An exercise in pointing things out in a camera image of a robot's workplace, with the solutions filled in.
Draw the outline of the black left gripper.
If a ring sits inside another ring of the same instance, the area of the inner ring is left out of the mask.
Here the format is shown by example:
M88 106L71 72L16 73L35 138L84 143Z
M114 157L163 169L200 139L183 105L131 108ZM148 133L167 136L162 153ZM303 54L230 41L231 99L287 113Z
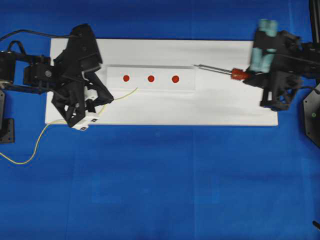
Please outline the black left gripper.
M80 76L80 51L62 51L53 60L44 55L24 54L23 91L30 94L54 92L51 103L70 128L85 131L98 120L96 107L110 104L113 95L95 72Z

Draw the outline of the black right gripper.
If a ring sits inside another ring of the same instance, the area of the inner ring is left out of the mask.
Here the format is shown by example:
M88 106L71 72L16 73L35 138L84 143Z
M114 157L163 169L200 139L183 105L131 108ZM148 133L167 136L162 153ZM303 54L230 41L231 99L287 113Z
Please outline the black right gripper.
M243 83L263 90L261 107L286 111L302 87L304 58L300 39L285 30L278 31L275 20L259 21L246 70L253 75Z

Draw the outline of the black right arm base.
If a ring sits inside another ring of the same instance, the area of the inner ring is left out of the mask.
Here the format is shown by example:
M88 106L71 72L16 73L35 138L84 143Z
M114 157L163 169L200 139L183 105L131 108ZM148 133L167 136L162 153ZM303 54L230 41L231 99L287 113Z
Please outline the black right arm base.
M314 90L303 100L305 135L320 147L320 95Z

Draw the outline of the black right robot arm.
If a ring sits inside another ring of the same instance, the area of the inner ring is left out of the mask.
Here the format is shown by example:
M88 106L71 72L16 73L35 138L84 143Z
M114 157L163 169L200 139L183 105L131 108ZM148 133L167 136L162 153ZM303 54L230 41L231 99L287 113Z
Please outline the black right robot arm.
M303 80L320 76L320 46L302 43L299 36L278 31L275 20L261 19L254 33L250 64L243 83L261 88L260 106L286 111L302 89Z

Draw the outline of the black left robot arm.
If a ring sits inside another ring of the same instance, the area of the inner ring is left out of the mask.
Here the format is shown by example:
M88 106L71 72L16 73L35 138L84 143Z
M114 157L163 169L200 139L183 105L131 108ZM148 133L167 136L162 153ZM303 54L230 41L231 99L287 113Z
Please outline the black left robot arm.
M51 60L16 51L0 53L0 87L29 94L52 93L51 104L70 128L84 130L98 120L97 107L114 101L98 78L101 60L64 50Z

